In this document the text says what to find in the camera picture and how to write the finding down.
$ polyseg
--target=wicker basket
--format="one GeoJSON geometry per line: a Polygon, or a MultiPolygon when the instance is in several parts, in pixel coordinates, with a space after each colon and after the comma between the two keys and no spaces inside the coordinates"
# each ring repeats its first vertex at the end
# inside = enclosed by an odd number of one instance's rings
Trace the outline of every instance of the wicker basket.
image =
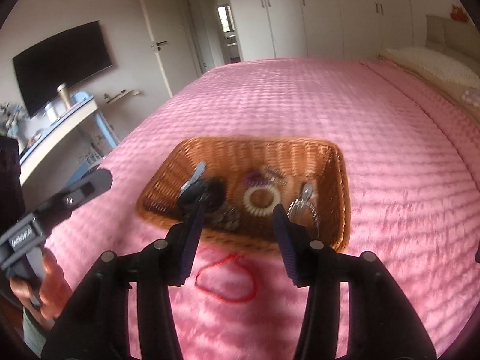
{"type": "Polygon", "coordinates": [[[165,229],[179,223],[181,214],[175,202],[181,186],[201,161],[207,162],[202,178],[223,178],[228,204],[237,206],[241,212],[241,224],[235,232],[205,228],[203,241],[235,251],[278,251],[273,217],[252,216],[243,206],[243,195],[248,188],[243,182],[246,174],[262,165],[270,165],[286,177],[286,185],[278,187],[285,209],[299,196],[304,183],[314,184],[317,198],[313,203],[321,216],[320,230],[314,228],[308,210],[295,221],[307,226],[313,238],[319,236],[336,251],[346,248],[350,239],[350,197],[345,163],[335,144],[315,139],[212,137],[185,140],[172,151],[143,190],[137,202],[140,216],[165,229]]]}

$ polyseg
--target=purple spiral hair tie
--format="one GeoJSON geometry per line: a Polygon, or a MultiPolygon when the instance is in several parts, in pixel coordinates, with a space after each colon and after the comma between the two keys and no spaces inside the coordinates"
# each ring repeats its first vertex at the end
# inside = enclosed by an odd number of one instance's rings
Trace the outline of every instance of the purple spiral hair tie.
{"type": "Polygon", "coordinates": [[[244,181],[249,187],[263,187],[270,184],[270,180],[267,180],[259,170],[251,171],[245,176],[244,181]]]}

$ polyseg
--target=doorway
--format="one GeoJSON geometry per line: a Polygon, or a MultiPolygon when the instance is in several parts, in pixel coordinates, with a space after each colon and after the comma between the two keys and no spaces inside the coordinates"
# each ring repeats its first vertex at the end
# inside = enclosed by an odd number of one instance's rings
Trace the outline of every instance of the doorway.
{"type": "Polygon", "coordinates": [[[202,73],[241,62],[230,0],[186,0],[186,4],[202,73]]]}

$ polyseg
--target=red decoration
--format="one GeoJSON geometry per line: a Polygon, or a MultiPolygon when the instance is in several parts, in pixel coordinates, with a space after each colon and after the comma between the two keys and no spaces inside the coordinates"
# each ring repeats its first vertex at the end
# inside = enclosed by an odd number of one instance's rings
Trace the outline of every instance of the red decoration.
{"type": "Polygon", "coordinates": [[[257,291],[258,291],[257,283],[255,281],[255,277],[247,269],[247,267],[239,263],[239,259],[240,259],[240,256],[233,253],[233,254],[229,254],[227,257],[225,257],[224,259],[221,259],[218,262],[215,262],[211,265],[204,266],[197,273],[197,277],[195,278],[195,287],[197,287],[201,292],[203,292],[207,295],[210,295],[211,297],[213,297],[217,300],[220,300],[221,302],[225,302],[225,303],[248,303],[248,302],[250,302],[251,300],[253,300],[257,296],[257,291]],[[219,293],[215,293],[214,291],[212,291],[208,288],[205,288],[202,285],[200,285],[200,283],[198,283],[198,279],[204,271],[206,271],[208,269],[215,268],[217,266],[221,266],[222,264],[226,264],[229,261],[232,261],[233,263],[237,264],[237,266],[239,268],[241,268],[242,270],[244,270],[245,273],[250,277],[250,280],[251,280],[251,283],[252,283],[251,293],[247,294],[244,297],[241,297],[241,298],[227,298],[224,295],[219,294],[219,293]]]}
{"type": "Polygon", "coordinates": [[[458,7],[457,5],[452,5],[452,12],[450,13],[450,17],[456,21],[462,21],[464,23],[469,22],[469,17],[465,10],[462,7],[458,7]]]}

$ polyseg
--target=red string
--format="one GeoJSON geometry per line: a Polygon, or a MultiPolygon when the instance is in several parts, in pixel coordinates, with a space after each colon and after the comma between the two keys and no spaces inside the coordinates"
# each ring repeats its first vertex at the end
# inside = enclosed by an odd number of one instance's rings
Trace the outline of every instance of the red string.
{"type": "Polygon", "coordinates": [[[224,259],[221,259],[220,261],[217,261],[216,263],[204,266],[197,273],[197,277],[195,278],[195,287],[197,287],[204,294],[210,295],[212,298],[220,300],[221,302],[225,302],[225,303],[247,303],[247,302],[250,302],[251,300],[253,300],[257,296],[257,283],[255,281],[255,278],[254,278],[253,274],[247,269],[247,267],[238,262],[239,258],[240,258],[240,256],[238,256],[237,254],[229,254],[227,257],[225,257],[224,259]],[[220,265],[228,263],[229,261],[232,261],[232,260],[238,266],[243,268],[243,270],[251,278],[251,282],[253,283],[253,288],[251,290],[251,293],[248,296],[246,296],[244,298],[240,298],[240,299],[225,298],[225,297],[209,290],[208,288],[205,288],[205,287],[201,286],[200,284],[198,284],[198,278],[203,273],[203,271],[206,271],[207,269],[215,268],[216,266],[220,266],[220,265]]]}

